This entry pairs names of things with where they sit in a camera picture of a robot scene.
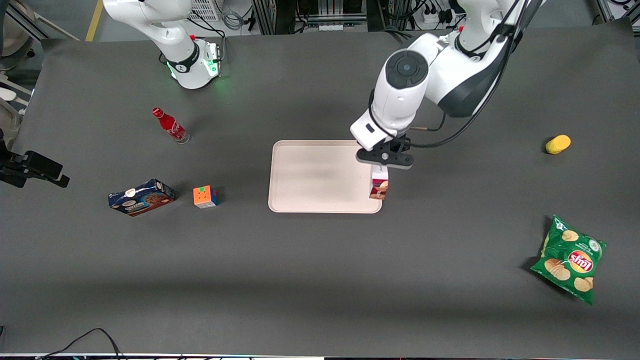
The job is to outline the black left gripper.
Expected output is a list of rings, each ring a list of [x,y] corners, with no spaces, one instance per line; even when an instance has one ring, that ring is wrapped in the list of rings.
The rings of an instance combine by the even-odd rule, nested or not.
[[[409,170],[414,164],[414,157],[407,153],[411,148],[408,137],[391,139],[391,141],[378,143],[372,150],[360,148],[356,152],[356,159],[363,164],[373,166],[386,166],[396,169]]]

